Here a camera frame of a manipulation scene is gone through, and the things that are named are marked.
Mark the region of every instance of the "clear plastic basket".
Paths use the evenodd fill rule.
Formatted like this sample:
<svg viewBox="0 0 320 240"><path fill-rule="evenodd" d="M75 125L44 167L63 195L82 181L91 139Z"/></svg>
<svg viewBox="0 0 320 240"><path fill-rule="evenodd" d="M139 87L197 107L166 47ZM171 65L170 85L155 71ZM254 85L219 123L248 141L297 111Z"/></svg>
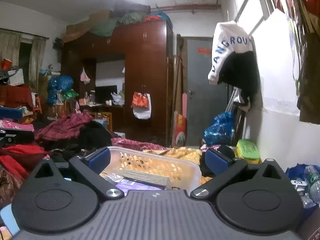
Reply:
<svg viewBox="0 0 320 240"><path fill-rule="evenodd" d="M169 177L171 186L185 189L188 194L201 185L201 171L195 163L121 147L109 147L110 164L104 174L121 174L122 169Z"/></svg>

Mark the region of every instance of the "orange bag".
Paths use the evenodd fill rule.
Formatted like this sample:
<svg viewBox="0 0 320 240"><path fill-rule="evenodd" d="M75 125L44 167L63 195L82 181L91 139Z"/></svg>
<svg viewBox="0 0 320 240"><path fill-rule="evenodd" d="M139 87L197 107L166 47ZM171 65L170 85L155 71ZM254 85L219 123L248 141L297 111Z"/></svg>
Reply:
<svg viewBox="0 0 320 240"><path fill-rule="evenodd" d="M143 107L148 109L149 108L148 96L146 94L142 95L141 93L134 92L131 107Z"/></svg>

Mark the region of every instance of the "red sign on door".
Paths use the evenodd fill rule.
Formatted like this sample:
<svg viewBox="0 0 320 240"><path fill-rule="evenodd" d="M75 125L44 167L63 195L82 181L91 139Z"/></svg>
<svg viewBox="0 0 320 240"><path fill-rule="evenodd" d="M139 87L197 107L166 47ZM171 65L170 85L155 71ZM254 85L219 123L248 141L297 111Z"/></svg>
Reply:
<svg viewBox="0 0 320 240"><path fill-rule="evenodd" d="M198 54L211 55L212 54L212 49L198 48Z"/></svg>

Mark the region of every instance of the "red cup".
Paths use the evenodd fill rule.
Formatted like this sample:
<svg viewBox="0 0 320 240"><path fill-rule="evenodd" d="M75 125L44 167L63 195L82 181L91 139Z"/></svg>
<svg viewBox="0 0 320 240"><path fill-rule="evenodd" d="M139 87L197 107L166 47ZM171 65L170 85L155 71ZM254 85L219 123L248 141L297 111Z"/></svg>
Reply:
<svg viewBox="0 0 320 240"><path fill-rule="evenodd" d="M2 64L1 64L1 68L3 68L4 70L8 70L12 65L12 61L5 58L3 61L2 61Z"/></svg>

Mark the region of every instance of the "gray door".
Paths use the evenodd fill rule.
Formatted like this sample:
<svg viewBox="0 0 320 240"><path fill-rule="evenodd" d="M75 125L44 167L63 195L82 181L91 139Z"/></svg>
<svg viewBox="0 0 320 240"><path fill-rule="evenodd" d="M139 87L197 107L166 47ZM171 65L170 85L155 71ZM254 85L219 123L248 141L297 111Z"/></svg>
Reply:
<svg viewBox="0 0 320 240"><path fill-rule="evenodd" d="M187 146L199 146L204 130L228 103L225 84L209 84L212 42L188 40Z"/></svg>

